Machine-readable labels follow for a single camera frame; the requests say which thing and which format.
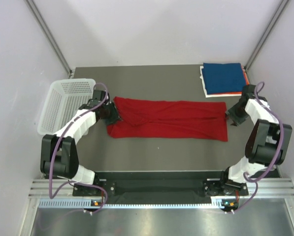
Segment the red t-shirt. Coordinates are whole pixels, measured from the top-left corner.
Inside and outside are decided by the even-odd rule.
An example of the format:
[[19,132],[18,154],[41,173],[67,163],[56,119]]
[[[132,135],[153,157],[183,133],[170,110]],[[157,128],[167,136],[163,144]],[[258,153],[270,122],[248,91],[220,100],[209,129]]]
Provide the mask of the red t-shirt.
[[228,141],[224,102],[150,101],[115,97],[120,116],[112,138],[195,138]]

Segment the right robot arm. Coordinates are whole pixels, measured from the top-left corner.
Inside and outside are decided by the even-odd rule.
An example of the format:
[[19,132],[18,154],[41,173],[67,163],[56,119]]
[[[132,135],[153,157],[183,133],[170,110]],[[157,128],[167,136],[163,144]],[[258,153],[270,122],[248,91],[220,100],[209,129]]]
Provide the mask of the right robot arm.
[[234,126],[247,118],[254,124],[244,156],[221,175],[219,189],[226,195],[240,191],[247,182],[257,183],[285,160],[293,129],[279,119],[264,97],[258,96],[263,87],[263,82],[244,86],[239,101],[226,111]]

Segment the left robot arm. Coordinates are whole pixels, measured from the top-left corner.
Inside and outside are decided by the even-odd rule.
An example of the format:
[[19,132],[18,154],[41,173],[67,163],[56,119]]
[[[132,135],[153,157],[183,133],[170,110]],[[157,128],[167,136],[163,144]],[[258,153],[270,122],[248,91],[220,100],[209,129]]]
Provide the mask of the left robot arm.
[[41,142],[40,170],[49,177],[49,197],[53,199],[53,177],[67,180],[67,184],[80,184],[90,195],[100,191],[97,174],[79,163],[77,143],[99,120],[106,125],[115,124],[120,116],[106,90],[93,91],[92,98],[81,105],[73,118],[54,134],[46,134]]

